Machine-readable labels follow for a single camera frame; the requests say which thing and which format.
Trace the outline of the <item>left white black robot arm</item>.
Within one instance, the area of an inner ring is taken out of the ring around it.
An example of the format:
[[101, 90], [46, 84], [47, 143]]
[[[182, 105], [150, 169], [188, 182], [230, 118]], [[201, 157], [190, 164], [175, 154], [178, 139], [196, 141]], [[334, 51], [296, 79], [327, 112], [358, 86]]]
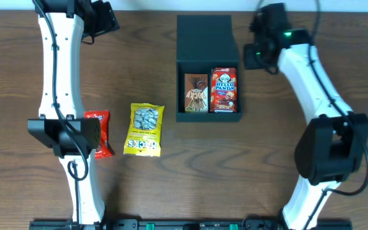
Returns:
[[38, 117], [27, 131], [53, 150], [70, 188], [69, 220], [34, 220], [30, 229], [112, 229], [98, 188], [95, 152], [101, 129], [97, 118], [85, 118], [80, 87], [80, 51], [86, 37], [119, 29], [105, 1], [34, 1], [43, 45], [43, 94]]

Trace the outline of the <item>brown Pocky box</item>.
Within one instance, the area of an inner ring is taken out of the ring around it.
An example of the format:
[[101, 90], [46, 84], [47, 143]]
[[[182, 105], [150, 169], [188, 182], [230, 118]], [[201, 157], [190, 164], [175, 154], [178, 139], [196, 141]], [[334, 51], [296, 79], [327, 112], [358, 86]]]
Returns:
[[185, 112], [208, 112], [208, 75], [185, 74]]

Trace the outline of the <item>red Hello Panda box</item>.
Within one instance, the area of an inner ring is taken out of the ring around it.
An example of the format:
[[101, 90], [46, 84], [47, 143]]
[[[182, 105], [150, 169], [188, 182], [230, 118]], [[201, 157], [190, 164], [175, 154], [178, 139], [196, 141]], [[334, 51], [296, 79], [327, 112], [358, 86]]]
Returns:
[[214, 68], [211, 71], [210, 112], [237, 112], [238, 76], [236, 68]]

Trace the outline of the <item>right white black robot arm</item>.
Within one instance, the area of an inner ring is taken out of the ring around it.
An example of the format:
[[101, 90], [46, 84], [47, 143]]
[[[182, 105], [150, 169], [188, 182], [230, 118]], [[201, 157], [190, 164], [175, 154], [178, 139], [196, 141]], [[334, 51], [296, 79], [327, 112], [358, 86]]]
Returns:
[[356, 114], [328, 78], [306, 29], [253, 29], [247, 69], [281, 72], [307, 127], [295, 148], [298, 181], [280, 211], [284, 229], [316, 229], [331, 194], [356, 196], [368, 186], [368, 117]]

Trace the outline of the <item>black gift box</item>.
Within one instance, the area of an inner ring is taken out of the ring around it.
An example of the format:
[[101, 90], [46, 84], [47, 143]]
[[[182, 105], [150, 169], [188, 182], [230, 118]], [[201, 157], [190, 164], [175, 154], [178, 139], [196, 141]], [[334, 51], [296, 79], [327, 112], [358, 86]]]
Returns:
[[237, 86], [237, 111], [185, 112], [185, 74], [211, 74], [217, 67], [235, 68], [241, 80], [240, 53], [230, 15], [178, 15], [176, 40], [176, 121], [238, 122], [243, 115], [242, 87]]

